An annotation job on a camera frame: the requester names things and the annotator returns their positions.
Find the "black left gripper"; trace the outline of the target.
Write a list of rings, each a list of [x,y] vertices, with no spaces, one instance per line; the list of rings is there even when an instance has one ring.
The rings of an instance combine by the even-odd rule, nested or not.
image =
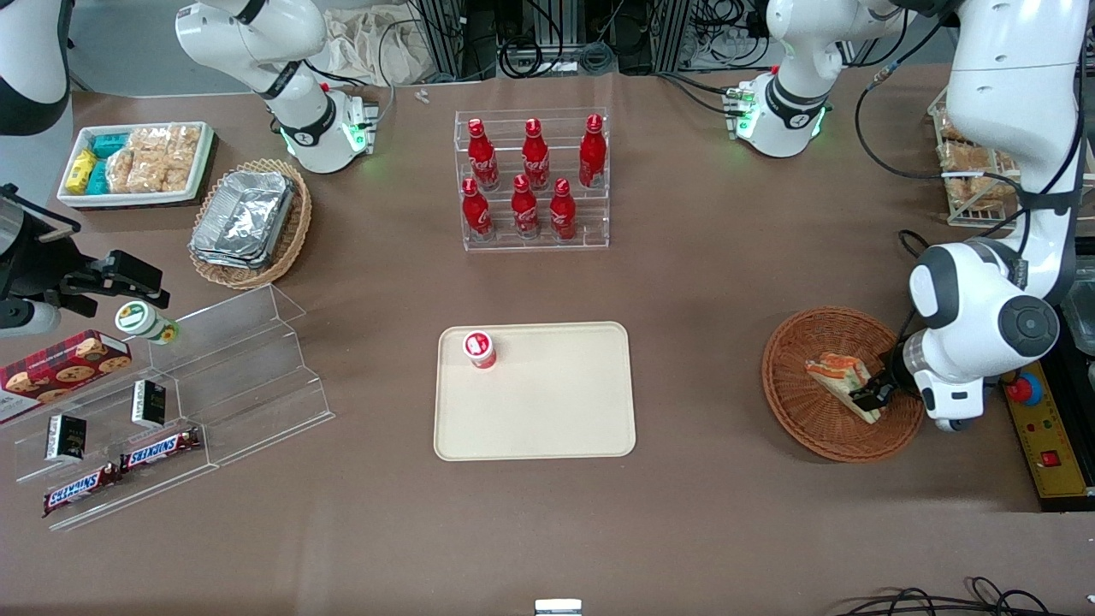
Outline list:
[[[860,411],[880,411],[896,393],[920,398],[914,376],[904,364],[903,352],[908,338],[899,338],[891,350],[879,355],[879,365],[869,368],[871,377],[864,387],[853,390],[851,400]]]

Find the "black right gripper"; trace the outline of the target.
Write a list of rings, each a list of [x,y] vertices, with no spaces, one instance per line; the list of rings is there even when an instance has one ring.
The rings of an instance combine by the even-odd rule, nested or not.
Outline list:
[[[70,234],[48,225],[43,208],[18,195],[18,187],[1,188],[1,298],[39,297],[60,284],[60,309],[79,316],[97,315],[94,297],[129,297],[155,309],[168,309],[171,295],[162,287],[162,272],[125,251],[110,251],[99,260],[99,276],[74,274],[85,256]]]

